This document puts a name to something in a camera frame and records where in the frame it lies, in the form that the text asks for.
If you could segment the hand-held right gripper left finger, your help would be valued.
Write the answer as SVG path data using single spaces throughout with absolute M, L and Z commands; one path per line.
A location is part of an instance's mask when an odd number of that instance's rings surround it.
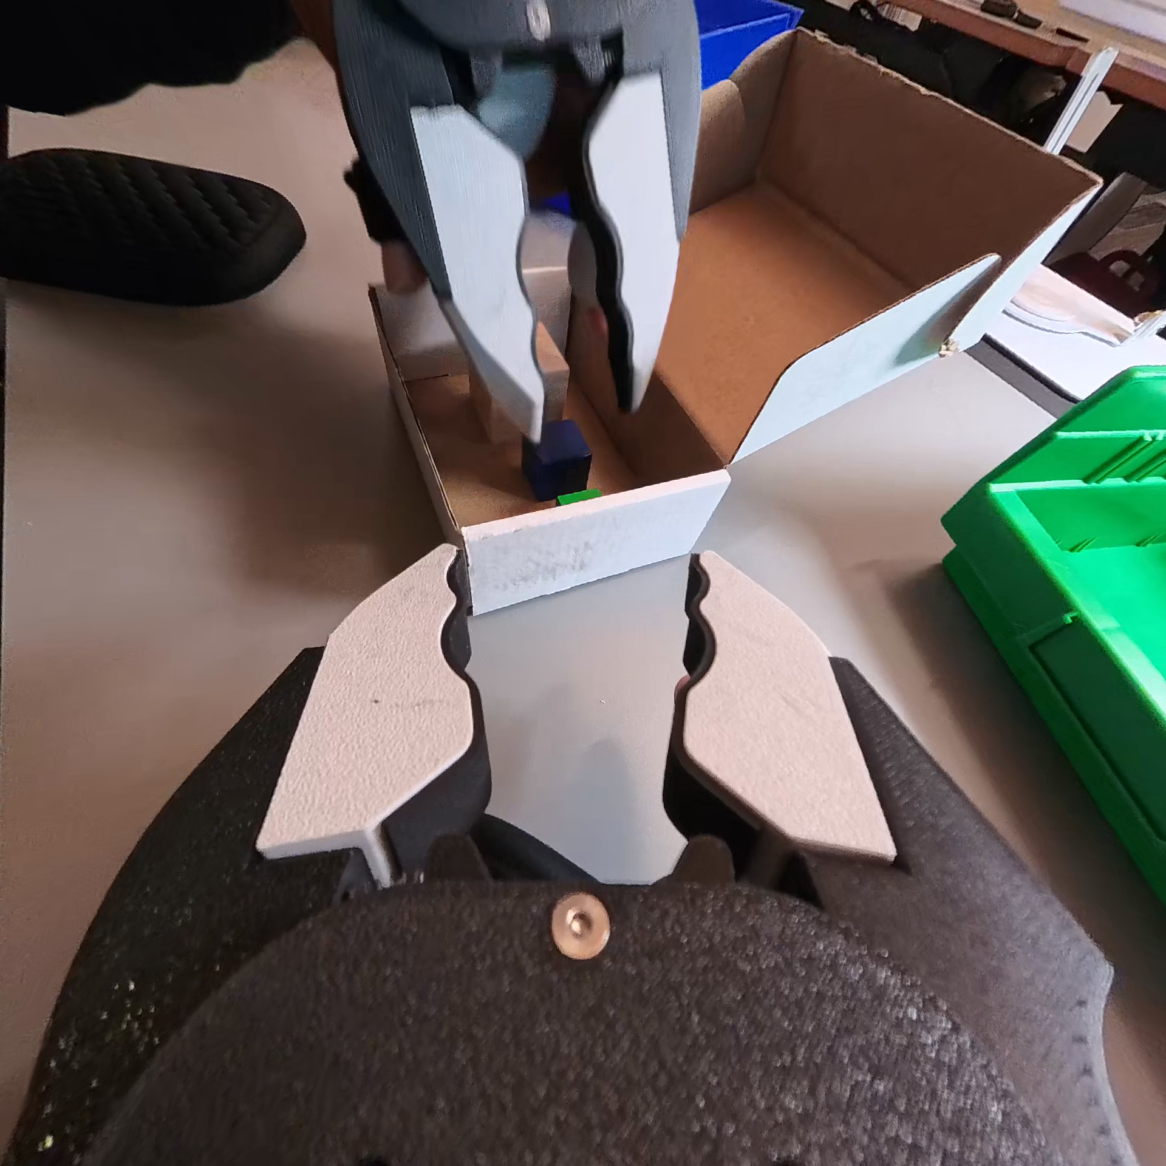
M 416 871 L 490 796 L 462 553 L 445 544 L 371 593 L 324 646 L 256 849 L 357 850 L 373 881 Z

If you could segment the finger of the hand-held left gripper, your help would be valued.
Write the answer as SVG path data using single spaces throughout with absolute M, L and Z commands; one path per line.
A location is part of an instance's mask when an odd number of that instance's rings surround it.
M 635 412 L 649 387 L 678 268 L 680 239 L 658 70 L 612 82 L 580 141 L 582 223 L 604 314 L 618 405 Z
M 438 302 L 489 395 L 536 440 L 545 384 L 518 263 L 529 211 L 522 161 L 463 107 L 411 115 L 445 264 Z

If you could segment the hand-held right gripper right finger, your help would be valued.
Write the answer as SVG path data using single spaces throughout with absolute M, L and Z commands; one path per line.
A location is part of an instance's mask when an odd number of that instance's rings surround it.
M 778 882 L 795 854 L 889 866 L 893 839 L 822 640 L 712 550 L 690 556 L 688 632 L 663 807 L 716 837 L 741 881 Z

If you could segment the dark blue cube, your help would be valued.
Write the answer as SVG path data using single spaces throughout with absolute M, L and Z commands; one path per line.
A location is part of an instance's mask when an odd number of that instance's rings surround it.
M 521 471 L 537 501 L 588 489 L 591 460 L 590 444 L 571 417 L 547 420 L 539 443 L 521 436 Z

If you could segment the white cardboard box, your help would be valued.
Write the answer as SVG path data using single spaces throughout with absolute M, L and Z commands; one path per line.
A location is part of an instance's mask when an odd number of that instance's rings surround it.
M 590 487 L 536 501 L 490 444 L 469 362 L 400 366 L 392 397 L 469 601 L 510 604 L 686 554 L 729 466 L 979 342 L 1100 178 L 814 32 L 770 39 L 704 92 L 692 215 L 634 413 L 571 307 L 564 413 Z

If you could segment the light grey desk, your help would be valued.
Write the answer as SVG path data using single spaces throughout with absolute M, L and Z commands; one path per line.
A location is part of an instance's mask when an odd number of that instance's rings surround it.
M 15 111 L 9 137 L 266 182 L 307 241 L 265 293 L 212 309 L 7 287 L 3 1144 L 154 812 L 301 648 L 440 536 L 312 45 L 230 86 Z M 1139 1160 L 1162 1163 L 1163 905 L 940 567 L 940 516 L 1049 420 L 972 357 L 940 357 L 736 464 L 698 546 L 850 659 L 1097 941 L 1115 1097 Z

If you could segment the person's left hand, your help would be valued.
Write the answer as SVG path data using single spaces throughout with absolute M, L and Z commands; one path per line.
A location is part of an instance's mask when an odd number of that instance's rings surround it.
M 411 294 L 423 287 L 428 276 L 408 243 L 396 212 L 361 155 L 345 170 L 344 181 L 357 198 L 368 236 L 380 247 L 387 290 Z

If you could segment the white block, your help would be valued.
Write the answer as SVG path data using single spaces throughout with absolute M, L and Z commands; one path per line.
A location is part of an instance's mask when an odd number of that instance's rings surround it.
M 387 345 L 400 366 L 453 368 L 463 353 L 428 282 L 408 293 L 372 286 Z

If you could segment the tan wooden block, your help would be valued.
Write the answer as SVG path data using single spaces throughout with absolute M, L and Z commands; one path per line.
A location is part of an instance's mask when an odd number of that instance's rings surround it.
M 535 357 L 544 378 L 545 400 L 543 423 L 547 427 L 549 423 L 563 419 L 571 370 L 561 356 L 561 350 L 541 321 L 536 323 Z M 469 370 L 469 387 L 474 413 L 482 426 L 487 442 L 490 444 L 504 444 L 517 440 L 520 430 L 517 430 L 501 405 L 489 395 L 474 368 Z

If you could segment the blue plastic bin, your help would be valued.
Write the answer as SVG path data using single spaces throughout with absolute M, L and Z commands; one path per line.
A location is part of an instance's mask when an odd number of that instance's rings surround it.
M 798 25 L 803 9 L 780 1 L 696 1 L 702 86 L 732 71 L 766 40 Z

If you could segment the black padded cushion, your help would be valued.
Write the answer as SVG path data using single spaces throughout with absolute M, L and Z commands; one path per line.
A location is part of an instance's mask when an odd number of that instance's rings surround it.
M 82 149 L 1 166 L 1 275 L 142 303 L 205 306 L 271 284 L 303 248 L 279 192 L 216 170 Z

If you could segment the green plastic bin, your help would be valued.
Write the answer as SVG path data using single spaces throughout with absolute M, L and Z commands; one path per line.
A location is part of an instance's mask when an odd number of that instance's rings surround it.
M 947 573 L 1163 901 L 1163 366 L 1112 377 L 942 525 Z

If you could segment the white paper sheets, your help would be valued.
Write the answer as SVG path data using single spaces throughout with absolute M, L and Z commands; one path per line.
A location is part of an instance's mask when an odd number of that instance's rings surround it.
M 1131 368 L 1163 366 L 1163 330 L 1162 311 L 1128 317 L 1038 266 L 983 338 L 1079 401 Z

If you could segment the brown wooden table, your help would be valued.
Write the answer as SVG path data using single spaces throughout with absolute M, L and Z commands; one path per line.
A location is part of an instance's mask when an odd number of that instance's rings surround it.
M 1100 51 L 1113 48 L 1116 57 L 1101 82 L 1107 92 L 1165 108 L 1162 37 L 1140 36 L 1052 1 L 1017 2 L 1022 12 L 1037 20 L 1037 28 L 993 14 L 979 1 L 895 1 L 893 6 L 1077 76 Z

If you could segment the white metal bar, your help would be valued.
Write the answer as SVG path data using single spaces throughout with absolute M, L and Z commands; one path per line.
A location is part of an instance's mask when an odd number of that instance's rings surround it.
M 1077 127 L 1092 96 L 1097 92 L 1109 68 L 1113 65 L 1118 53 L 1119 48 L 1116 45 L 1107 45 L 1088 57 L 1057 122 L 1042 142 L 1042 149 L 1046 153 L 1058 154 L 1068 145 L 1073 130 Z

